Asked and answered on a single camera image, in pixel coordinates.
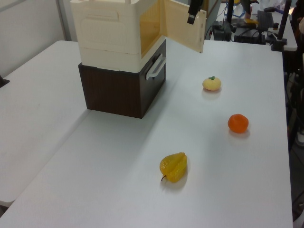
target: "open door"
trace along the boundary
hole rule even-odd
[[[174,0],[161,1],[161,34],[197,52],[203,51],[206,12],[197,13],[194,24],[188,24],[189,6]]]

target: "microwave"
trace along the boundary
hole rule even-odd
[[[174,0],[71,0],[70,4],[81,56],[79,71],[89,109],[142,118],[165,80],[165,37],[203,51],[206,12],[198,10],[194,23],[189,24],[186,4]],[[115,88],[130,76],[138,78],[138,82],[146,80],[137,88],[135,96],[139,102],[130,95],[130,89],[119,96],[121,87]],[[142,95],[142,87],[157,77],[162,80],[155,85],[151,98]],[[111,91],[106,92],[105,81],[109,80],[113,80],[107,82],[111,88],[106,90]],[[115,111],[122,105],[130,112],[137,106],[137,114]]]

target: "brown box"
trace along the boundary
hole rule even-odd
[[[166,65],[156,77],[146,79],[147,72],[160,54],[166,56],[166,41],[139,73],[105,70],[79,64],[87,108],[143,118],[166,80]]]

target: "table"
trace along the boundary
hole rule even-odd
[[[259,4],[256,4],[256,3],[253,3],[251,5],[252,5],[251,19],[257,19],[257,11],[260,10],[260,6],[259,6]],[[224,10],[225,7],[226,7],[225,3],[220,4],[219,11],[218,11],[218,18],[217,18],[218,21],[223,20],[224,13],[221,14],[221,12]],[[278,12],[273,12],[272,17],[273,17],[275,23],[276,22],[279,23],[279,28],[280,28],[282,14],[278,13]],[[287,39],[287,45],[284,46],[284,51],[296,51],[297,50],[298,46],[297,46],[294,32],[291,27],[289,19],[287,19],[287,22],[286,22],[283,38]]]
[[[199,54],[167,39],[166,66],[143,119],[91,111],[0,227],[291,228],[281,53],[206,40]],[[219,92],[202,90],[210,76]],[[228,129],[235,113],[245,134]],[[181,151],[188,173],[161,181],[161,159]]]
[[[0,88],[0,205],[8,207],[89,113],[78,44],[59,41]]]

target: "small orange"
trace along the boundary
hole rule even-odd
[[[234,114],[228,120],[228,127],[235,133],[244,133],[248,128],[248,119],[241,114]]]

